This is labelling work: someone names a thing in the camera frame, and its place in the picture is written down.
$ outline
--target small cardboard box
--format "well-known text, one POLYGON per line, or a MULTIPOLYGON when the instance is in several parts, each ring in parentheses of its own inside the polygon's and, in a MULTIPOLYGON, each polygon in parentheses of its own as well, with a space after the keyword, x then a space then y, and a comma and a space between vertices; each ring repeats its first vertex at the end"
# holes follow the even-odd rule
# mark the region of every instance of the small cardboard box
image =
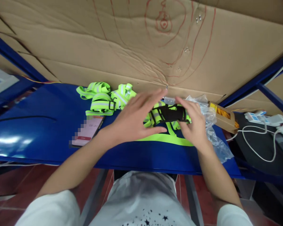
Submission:
POLYGON ((212 107, 215 109, 216 111, 216 118, 217 118, 217 122, 216 125, 219 126, 220 128, 236 134, 237 133, 237 128, 235 127, 235 114, 232 111, 228 111, 227 109, 219 106, 218 104, 215 104, 214 102, 209 102, 208 103, 209 107, 212 107), (224 117, 220 114, 217 113, 217 108, 220 108, 221 110, 226 111, 229 115, 230 115, 230 119, 228 119, 227 117, 224 117))

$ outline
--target metal table leg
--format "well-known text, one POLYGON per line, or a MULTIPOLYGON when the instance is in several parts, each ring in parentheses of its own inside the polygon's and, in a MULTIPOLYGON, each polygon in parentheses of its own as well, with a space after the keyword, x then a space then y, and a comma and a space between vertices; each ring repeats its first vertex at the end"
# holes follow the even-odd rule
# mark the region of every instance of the metal table leg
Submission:
POLYGON ((191 219, 196 226, 204 226, 200 203, 192 175, 185 175, 186 192, 190 206, 191 219))
POLYGON ((97 176, 94 186, 87 198, 82 214, 80 216, 79 226, 88 226, 95 215, 98 201, 107 177, 108 169, 101 169, 97 176))

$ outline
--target blue table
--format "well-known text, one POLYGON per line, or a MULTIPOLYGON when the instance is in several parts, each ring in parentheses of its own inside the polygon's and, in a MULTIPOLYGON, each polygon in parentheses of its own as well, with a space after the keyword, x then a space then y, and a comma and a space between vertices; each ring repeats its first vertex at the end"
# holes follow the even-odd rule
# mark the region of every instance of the blue table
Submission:
MULTIPOLYGON (((72 136, 86 119, 90 100, 82 100, 76 86, 46 84, 40 87, 0 119, 42 115, 48 118, 25 118, 0 122, 0 160, 24 163, 61 164, 77 148, 70 148, 72 136)), ((113 122, 106 117, 103 126, 113 122)), ((214 126, 218 137, 225 141, 222 130, 214 126)), ((164 142, 129 142, 107 151, 97 168, 156 171, 179 174, 201 174, 197 151, 164 142)), ((234 158, 224 163, 231 177, 242 178, 234 158)))

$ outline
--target white t-shirt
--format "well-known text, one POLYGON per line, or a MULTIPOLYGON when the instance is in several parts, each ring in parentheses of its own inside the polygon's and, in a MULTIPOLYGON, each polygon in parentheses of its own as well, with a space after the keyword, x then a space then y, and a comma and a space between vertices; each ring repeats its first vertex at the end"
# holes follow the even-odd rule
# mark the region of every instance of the white t-shirt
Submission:
MULTIPOLYGON (((69 190, 34 200, 16 226, 77 226, 80 210, 69 190)), ((195 226, 176 197, 167 174, 131 171, 116 180, 106 203, 89 226, 195 226)), ((239 207, 223 206, 218 226, 252 226, 239 207)))

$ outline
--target red drawing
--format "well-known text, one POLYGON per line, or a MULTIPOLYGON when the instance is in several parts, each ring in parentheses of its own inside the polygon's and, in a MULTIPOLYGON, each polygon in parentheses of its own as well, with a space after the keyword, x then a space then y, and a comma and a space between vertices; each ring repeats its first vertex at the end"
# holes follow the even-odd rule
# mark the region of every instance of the red drawing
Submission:
MULTIPOLYGON (((129 1, 130 1, 130 0, 127 1, 128 14, 129 14, 129 18, 130 18, 131 28, 133 29, 132 22, 131 22, 130 11, 129 11, 129 4, 130 4, 129 1)), ((148 29, 147 29, 147 22, 146 22, 147 9, 148 9, 149 2, 150 2, 150 1, 151 1, 151 0, 148 0, 147 5, 146 5, 145 25, 146 25, 147 35, 148 35, 148 37, 150 38, 150 41, 151 41, 151 37, 150 37, 150 34, 149 34, 149 32, 148 32, 148 29)), ((184 7, 184 5, 183 5, 179 0, 173 0, 173 1, 176 1, 176 2, 180 3, 180 4, 184 7)), ((114 22, 115 22, 115 26, 116 26, 116 29, 117 29, 117 33, 118 33, 118 35, 119 35, 119 37, 120 37, 122 43, 128 48, 128 50, 130 50, 131 53, 133 53, 133 55, 137 56, 136 53, 135 53, 134 51, 132 51, 132 50, 124 43, 124 41, 122 40, 122 38, 121 38, 121 36, 120 36, 120 33, 119 33, 119 30, 118 30, 118 26, 117 26, 117 24, 116 24, 112 0, 110 0, 110 2, 111 2, 111 7, 112 7, 112 12, 113 12, 113 16, 114 16, 114 22)), ((172 30, 172 23, 171 23, 171 18, 170 18, 170 16, 165 12, 165 7, 166 7, 166 3, 165 3, 165 2, 166 2, 166 0, 164 0, 164 1, 161 2, 162 10, 159 12, 158 17, 156 18, 156 29, 157 29, 158 31, 159 31, 159 29, 161 29, 161 30, 165 30, 165 31, 171 32, 171 30, 172 30)), ((105 37, 105 39, 106 39, 107 41, 109 41, 109 40, 107 39, 107 37, 106 37, 106 34, 105 34, 104 29, 103 29, 103 27, 102 27, 102 24, 101 24, 101 22, 100 22, 99 15, 98 15, 98 12, 97 12, 97 9, 96 9, 96 5, 95 5, 95 0, 93 0, 93 5, 94 5, 94 9, 95 9, 95 12, 96 12, 96 15, 97 15, 97 19, 98 19, 98 21, 99 21, 99 24, 100 24, 100 26, 101 26, 102 32, 103 32, 103 34, 104 34, 104 37, 105 37)), ((194 13, 194 7, 193 7, 193 2, 192 2, 192 1, 191 1, 191 6, 192 6, 192 16, 191 16, 191 22, 192 22, 193 13, 194 13)), ((208 50, 208 48, 209 48, 209 44, 210 44, 211 37, 212 37, 212 32, 213 32, 213 26, 214 26, 215 15, 216 15, 216 9, 214 9, 214 18, 213 18, 213 22, 212 22, 211 34, 210 34, 210 39, 209 39, 209 42, 208 42, 206 51, 205 51, 205 53, 204 53, 204 55, 203 55, 203 57, 202 57, 200 63, 198 64, 198 66, 196 67, 196 69, 193 71, 193 73, 198 69, 198 67, 199 67, 200 64, 202 63, 202 61, 203 61, 203 59, 204 59, 204 57, 205 57, 205 55, 206 55, 206 53, 207 53, 207 50, 208 50)), ((185 9, 185 16, 184 16, 183 22, 182 22, 182 24, 180 25, 180 27, 179 27, 177 33, 175 34, 174 37, 172 37, 167 43, 163 44, 162 46, 166 46, 167 44, 169 44, 169 43, 177 36, 177 34, 178 34, 179 31, 180 31, 180 28, 182 27, 182 25, 183 25, 183 23, 184 23, 184 21, 185 21, 185 18, 186 18, 186 9, 185 9)), ((191 66, 191 62, 192 62, 192 59, 193 59, 193 53, 194 53, 195 43, 196 43, 198 34, 199 34, 199 32, 200 32, 200 30, 201 30, 201 28, 202 28, 202 24, 200 25, 199 30, 198 30, 197 35, 196 35, 195 40, 194 40, 193 49, 192 49, 191 61, 190 61, 190 64, 189 64, 189 66, 188 66, 188 69, 189 69, 189 67, 191 66)), ((189 28, 188 28, 188 37, 189 37, 189 35, 190 35, 191 26, 192 26, 192 23, 190 23, 189 28)), ((185 78, 183 81, 181 81, 181 82, 179 82, 179 83, 177 83, 177 84, 168 83, 168 82, 165 80, 166 77, 183 77, 183 76, 186 74, 186 72, 188 71, 188 69, 185 71, 185 73, 184 73, 183 75, 179 75, 179 76, 168 76, 168 75, 164 75, 163 72, 160 71, 160 70, 158 70, 158 72, 159 72, 159 74, 160 74, 161 76, 158 76, 158 74, 157 74, 157 76, 149 75, 149 74, 146 74, 146 73, 142 72, 141 70, 139 70, 139 69, 136 68, 135 66, 131 65, 129 62, 123 60, 122 57, 113 49, 113 47, 110 45, 110 43, 108 43, 108 44, 109 44, 110 48, 112 49, 112 51, 118 56, 118 58, 119 58, 120 60, 122 60, 124 63, 126 63, 128 66, 134 68, 135 70, 137 70, 139 73, 141 73, 141 74, 143 74, 143 75, 146 75, 146 76, 149 76, 149 77, 152 77, 152 78, 157 78, 157 79, 159 79, 163 84, 178 85, 178 84, 184 82, 185 80, 187 80, 187 79, 193 74, 193 73, 192 73, 192 74, 189 75, 187 78, 185 78)), ((177 59, 176 59, 173 63, 166 63, 166 62, 165 62, 165 63, 166 63, 167 65, 175 64, 175 63, 177 62, 177 60, 180 59, 180 57, 182 56, 182 53, 183 53, 183 50, 181 51, 180 55, 178 55, 177 59)))
MULTIPOLYGON (((149 4, 152 0, 148 0, 147 1, 147 4, 146 4, 146 12, 145 12, 145 26, 146 26, 146 31, 147 31, 147 35, 150 39, 150 41, 152 42, 152 39, 151 39, 151 35, 148 31, 148 27, 147 27, 147 12, 148 12, 148 9, 149 9, 149 4)), ((170 38, 170 40, 168 40, 166 43, 163 43, 161 45, 159 45, 158 47, 164 47, 166 46, 167 44, 169 44, 174 38, 176 38, 176 36, 178 35, 181 27, 183 26, 185 20, 186 20, 186 8, 185 6, 182 4, 181 1, 179 0, 173 0, 174 2, 177 2, 180 4, 180 6, 184 9, 185 13, 184 13, 184 18, 183 18, 183 21, 181 23, 181 25, 179 26, 177 32, 175 33, 175 35, 173 37, 170 38)), ((167 12, 164 11, 164 8, 165 8, 165 0, 163 0, 161 2, 161 6, 163 7, 162 8, 162 11, 159 11, 158 13, 158 17, 156 18, 156 29, 157 31, 159 32, 163 32, 163 33, 166 33, 166 34, 170 34, 171 33, 171 30, 172 30, 172 21, 171 21, 171 18, 169 16, 169 14, 167 12)))
POLYGON ((158 17, 156 18, 156 30, 158 32, 170 34, 172 30, 172 21, 170 15, 164 10, 166 7, 166 0, 161 2, 162 9, 159 12, 158 17))

